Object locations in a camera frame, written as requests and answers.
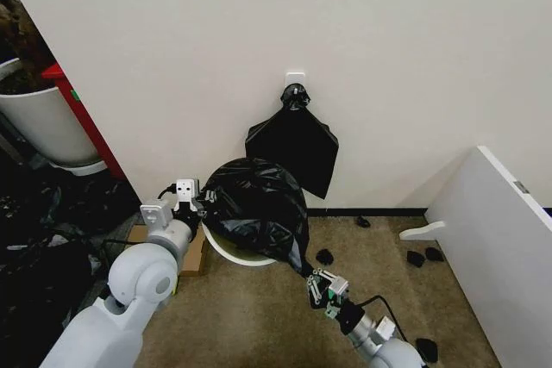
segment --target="white wall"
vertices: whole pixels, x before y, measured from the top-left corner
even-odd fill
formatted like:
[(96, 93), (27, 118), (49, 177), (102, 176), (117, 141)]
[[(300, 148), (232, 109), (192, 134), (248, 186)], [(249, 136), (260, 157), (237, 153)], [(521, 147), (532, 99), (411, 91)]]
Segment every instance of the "white wall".
[(286, 70), (340, 141), (326, 201), (425, 207), (488, 145), (552, 206), (552, 0), (23, 0), (143, 198), (204, 181)]

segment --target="black debris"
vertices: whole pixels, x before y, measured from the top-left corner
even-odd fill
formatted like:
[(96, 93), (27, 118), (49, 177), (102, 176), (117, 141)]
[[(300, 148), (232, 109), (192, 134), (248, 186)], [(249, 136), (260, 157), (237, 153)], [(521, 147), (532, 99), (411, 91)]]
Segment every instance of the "black debris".
[(328, 249), (322, 249), (317, 253), (317, 260), (323, 265), (331, 265), (334, 263), (334, 255)]
[(406, 261), (416, 267), (422, 267), (425, 257), (421, 253), (409, 250), (406, 252)]
[(435, 363), (439, 360), (437, 344), (427, 338), (418, 338), (416, 340), (416, 349), (425, 362)]
[(361, 215), (359, 215), (357, 218), (356, 218), (356, 224), (358, 226), (361, 226), (362, 228), (369, 228), (371, 227), (372, 225), (370, 224), (370, 221), (368, 221), (367, 219), (365, 219), (364, 217), (362, 217)]
[(442, 256), (442, 253), (439, 251), (439, 249), (435, 249), (434, 247), (428, 247), (425, 249), (425, 257), (427, 260), (431, 260), (432, 262), (444, 262), (445, 258)]

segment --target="black plastic bag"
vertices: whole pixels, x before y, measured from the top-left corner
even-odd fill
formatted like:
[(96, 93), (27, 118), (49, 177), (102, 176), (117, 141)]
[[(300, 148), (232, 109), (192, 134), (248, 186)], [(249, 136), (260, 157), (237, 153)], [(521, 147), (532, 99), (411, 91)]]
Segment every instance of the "black plastic bag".
[(246, 155), (282, 165), (315, 196), (325, 198), (339, 143), (306, 108), (311, 101), (301, 84), (289, 85), (280, 98), (284, 107), (249, 129)]
[(300, 275), (311, 274), (304, 255), (309, 223), (297, 180), (264, 159), (235, 159), (216, 170), (201, 191), (205, 225), (238, 247), (288, 262)]
[(19, 251), (0, 271), (2, 366), (38, 366), (93, 281), (82, 242), (49, 246), (50, 240)]

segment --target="carpet floor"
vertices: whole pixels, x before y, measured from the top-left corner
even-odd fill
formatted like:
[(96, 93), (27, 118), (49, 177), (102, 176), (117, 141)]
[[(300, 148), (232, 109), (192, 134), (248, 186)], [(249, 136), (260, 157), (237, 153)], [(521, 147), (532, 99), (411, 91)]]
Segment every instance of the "carpet floor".
[[(423, 217), (370, 217), (359, 228), (351, 217), (310, 218), (308, 259), (328, 248), (328, 271), (345, 277), (350, 297), (381, 294), (408, 340), (429, 338), (446, 368), (500, 367), (449, 265), (426, 261), (416, 268), (406, 251), (424, 253), (434, 242), (400, 241), (398, 232), (422, 226)], [(374, 303), (367, 314), (379, 319)], [(181, 278), (179, 291), (154, 315), (144, 333), (137, 368), (362, 367), (337, 322), (309, 307), (305, 283), (287, 264), (234, 265), (212, 248), (205, 274)]]

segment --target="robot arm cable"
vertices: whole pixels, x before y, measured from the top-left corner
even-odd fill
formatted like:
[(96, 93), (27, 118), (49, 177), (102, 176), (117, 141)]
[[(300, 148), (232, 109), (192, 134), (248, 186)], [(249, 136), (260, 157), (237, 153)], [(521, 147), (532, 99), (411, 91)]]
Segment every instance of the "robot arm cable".
[(363, 303), (359, 303), (359, 306), (361, 308), (364, 308), (365, 306), (369, 305), (370, 303), (373, 303), (377, 300), (381, 300), (384, 305), (386, 306), (387, 310), (389, 311), (389, 314), (391, 315), (391, 318), (393, 318), (393, 321), (395, 322), (395, 325), (397, 327), (397, 330), (398, 332), (400, 333), (400, 336), (403, 337), (403, 340), (405, 340), (406, 342), (408, 342), (408, 340), (406, 339), (406, 335), (405, 333), (403, 332), (403, 329), (400, 327), (400, 325), (398, 324), (398, 320), (397, 320), (397, 317), (395, 316), (395, 314), (393, 313), (392, 309), (391, 309), (391, 306), (389, 305), (389, 302), (382, 296), (382, 295), (374, 295), (372, 296), (370, 299), (367, 299), (366, 301), (364, 301)]

